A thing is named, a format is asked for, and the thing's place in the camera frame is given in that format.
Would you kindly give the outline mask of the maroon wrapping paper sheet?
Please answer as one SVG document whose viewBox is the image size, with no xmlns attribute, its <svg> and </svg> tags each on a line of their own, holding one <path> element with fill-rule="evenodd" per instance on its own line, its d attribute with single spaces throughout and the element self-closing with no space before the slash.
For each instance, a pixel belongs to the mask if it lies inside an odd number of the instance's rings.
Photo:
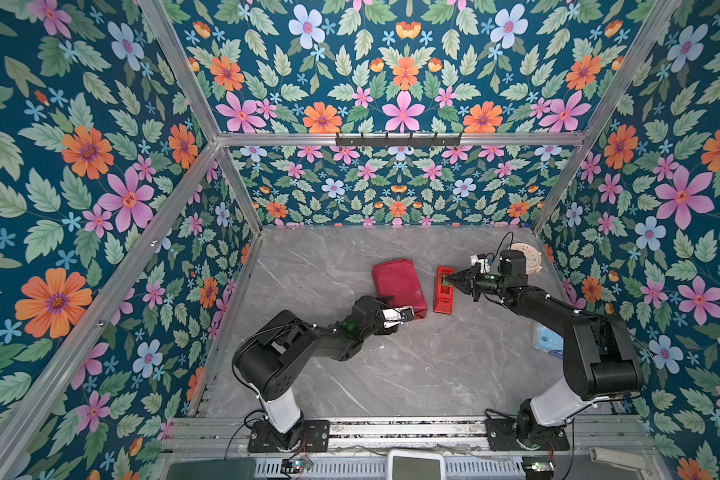
<svg viewBox="0 0 720 480">
<path fill-rule="evenodd" d="M 371 275 L 377 295 L 391 297 L 392 307 L 411 307 L 416 320 L 426 318 L 428 306 L 412 260 L 397 259 L 374 265 Z"/>
</svg>

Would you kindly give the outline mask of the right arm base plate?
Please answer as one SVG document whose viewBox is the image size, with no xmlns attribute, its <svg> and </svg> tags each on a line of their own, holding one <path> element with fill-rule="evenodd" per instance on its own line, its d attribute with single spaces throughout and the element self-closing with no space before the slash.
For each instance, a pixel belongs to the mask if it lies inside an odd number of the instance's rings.
<svg viewBox="0 0 720 480">
<path fill-rule="evenodd" d="M 533 421 L 520 422 L 507 418 L 484 420 L 486 438 L 492 451 L 569 451 L 571 444 L 561 426 L 544 427 Z"/>
</svg>

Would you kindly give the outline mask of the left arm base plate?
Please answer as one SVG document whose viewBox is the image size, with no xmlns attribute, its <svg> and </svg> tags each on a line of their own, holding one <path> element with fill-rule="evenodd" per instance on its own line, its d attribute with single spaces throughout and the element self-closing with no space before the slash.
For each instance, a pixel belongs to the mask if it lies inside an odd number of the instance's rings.
<svg viewBox="0 0 720 480">
<path fill-rule="evenodd" d="M 268 421 L 257 420 L 249 435 L 249 453 L 325 453 L 331 424 L 327 420 L 299 420 L 286 433 L 277 431 Z"/>
</svg>

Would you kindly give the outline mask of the red tape dispenser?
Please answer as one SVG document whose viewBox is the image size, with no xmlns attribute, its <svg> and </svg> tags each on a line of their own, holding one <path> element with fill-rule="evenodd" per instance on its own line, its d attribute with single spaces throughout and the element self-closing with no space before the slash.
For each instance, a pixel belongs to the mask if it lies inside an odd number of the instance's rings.
<svg viewBox="0 0 720 480">
<path fill-rule="evenodd" d="M 434 283 L 434 304 L 433 311 L 442 315 L 453 313 L 454 289 L 446 281 L 446 277 L 453 274 L 455 270 L 451 267 L 439 266 L 436 271 Z"/>
</svg>

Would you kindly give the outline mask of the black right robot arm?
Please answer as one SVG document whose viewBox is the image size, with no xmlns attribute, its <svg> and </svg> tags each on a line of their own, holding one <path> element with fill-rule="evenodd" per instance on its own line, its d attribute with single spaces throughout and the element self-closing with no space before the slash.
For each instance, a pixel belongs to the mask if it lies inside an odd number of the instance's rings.
<svg viewBox="0 0 720 480">
<path fill-rule="evenodd" d="M 565 425 L 590 406 L 643 388 L 638 354 L 624 320 L 572 306 L 530 285 L 526 257 L 520 251 L 501 251 L 493 265 L 494 271 L 477 259 L 445 281 L 473 301 L 485 298 L 563 340 L 563 378 L 521 404 L 514 421 L 519 445 L 526 449 L 544 445 L 562 435 Z"/>
</svg>

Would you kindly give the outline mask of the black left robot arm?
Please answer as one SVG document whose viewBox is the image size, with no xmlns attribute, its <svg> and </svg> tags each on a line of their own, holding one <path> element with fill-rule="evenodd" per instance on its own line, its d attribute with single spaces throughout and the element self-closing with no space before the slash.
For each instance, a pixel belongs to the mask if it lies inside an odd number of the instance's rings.
<svg viewBox="0 0 720 480">
<path fill-rule="evenodd" d="M 392 335 L 414 319 L 410 306 L 394 307 L 391 297 L 362 296 L 341 321 L 320 326 L 283 310 L 244 340 L 231 361 L 233 375 L 251 390 L 265 419 L 257 437 L 280 451 L 294 451 L 306 441 L 307 421 L 293 384 L 313 358 L 346 362 L 373 336 Z"/>
</svg>

